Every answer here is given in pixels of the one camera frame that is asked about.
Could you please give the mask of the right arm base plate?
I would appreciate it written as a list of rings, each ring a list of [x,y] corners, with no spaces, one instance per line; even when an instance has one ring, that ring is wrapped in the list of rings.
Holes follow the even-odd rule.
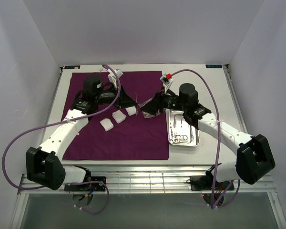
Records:
[[[212,190],[213,179],[207,176],[190,176],[190,178],[186,180],[186,183],[191,186],[192,191]],[[215,191],[224,191],[229,184],[229,181],[221,183],[216,181]]]

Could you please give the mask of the clear plastic packet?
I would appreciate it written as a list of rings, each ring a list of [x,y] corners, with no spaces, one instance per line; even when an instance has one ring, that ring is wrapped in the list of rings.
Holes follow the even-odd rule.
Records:
[[[155,114],[150,114],[150,113],[148,113],[147,111],[144,111],[144,110],[143,110],[143,107],[144,107],[146,104],[150,103],[152,100],[153,100],[153,99],[150,98],[150,99],[146,100],[145,102],[139,104],[140,111],[142,112],[144,118],[153,118],[153,117],[156,117],[156,116],[158,116],[158,115],[161,114],[161,112],[160,112],[159,109],[157,109],[157,111],[156,111]]]

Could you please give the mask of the gauze pad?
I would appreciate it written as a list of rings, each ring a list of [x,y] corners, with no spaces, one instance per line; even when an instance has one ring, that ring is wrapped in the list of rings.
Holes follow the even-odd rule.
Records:
[[[136,115],[137,113],[137,109],[135,106],[127,107],[125,110],[129,116]]]
[[[105,118],[100,121],[101,126],[104,128],[106,132],[113,129],[114,125],[109,118]]]
[[[114,120],[118,124],[123,122],[126,119],[126,115],[123,112],[121,112],[120,110],[113,112],[112,117],[114,118]]]

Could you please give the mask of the stainless steel tray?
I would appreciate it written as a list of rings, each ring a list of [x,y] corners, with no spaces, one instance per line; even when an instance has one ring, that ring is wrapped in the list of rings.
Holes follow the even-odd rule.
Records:
[[[182,111],[170,110],[169,112],[168,141],[175,146],[199,145],[199,131],[185,121]]]

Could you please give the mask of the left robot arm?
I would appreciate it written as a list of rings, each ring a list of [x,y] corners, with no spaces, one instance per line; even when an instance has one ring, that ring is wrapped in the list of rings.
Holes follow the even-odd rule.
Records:
[[[85,185],[91,175],[90,171],[79,166],[63,166],[63,156],[90,122],[93,116],[101,114],[100,105],[125,108],[119,76],[109,76],[111,82],[103,84],[98,75],[85,78],[80,90],[64,119],[57,124],[54,132],[37,148],[30,147],[26,152],[26,175],[29,181],[43,187],[57,190],[63,185]]]

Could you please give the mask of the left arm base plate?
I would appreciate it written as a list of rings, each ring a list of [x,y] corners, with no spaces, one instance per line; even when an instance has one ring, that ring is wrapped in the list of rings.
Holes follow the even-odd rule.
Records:
[[[69,191],[69,192],[105,191],[104,184],[106,184],[106,179],[107,177],[104,176],[91,177],[84,180],[84,182],[93,181],[93,183],[84,185],[65,185],[64,191]]]

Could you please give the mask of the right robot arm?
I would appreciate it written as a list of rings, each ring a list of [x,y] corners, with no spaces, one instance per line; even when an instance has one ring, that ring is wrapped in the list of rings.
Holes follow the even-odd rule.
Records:
[[[216,163],[206,171],[201,178],[205,185],[232,180],[242,180],[252,185],[275,168],[267,138],[241,132],[225,122],[220,122],[211,110],[199,103],[198,92],[193,84],[182,84],[178,95],[161,90],[141,107],[145,115],[153,116],[165,109],[182,111],[184,120],[189,125],[217,139],[218,143],[224,144],[235,154],[235,162]]]

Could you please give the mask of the steel scissors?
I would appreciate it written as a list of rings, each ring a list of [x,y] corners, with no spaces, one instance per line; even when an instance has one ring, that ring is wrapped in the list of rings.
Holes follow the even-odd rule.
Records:
[[[188,123],[184,120],[184,118],[181,118],[180,120],[180,135],[182,141],[188,140]]]
[[[183,119],[180,119],[176,124],[176,132],[177,135],[180,136],[180,140],[187,141],[187,124]]]

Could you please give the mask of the steel forceps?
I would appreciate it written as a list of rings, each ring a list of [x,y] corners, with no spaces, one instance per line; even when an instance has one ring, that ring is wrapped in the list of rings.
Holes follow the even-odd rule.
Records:
[[[172,141],[175,144],[179,144],[181,142],[179,125],[178,125],[178,121],[176,121],[176,120],[173,121],[173,126],[171,129],[171,136],[172,136]]]
[[[180,144],[181,135],[177,133],[176,121],[174,118],[172,118],[170,121],[169,129],[169,142],[173,145]]]

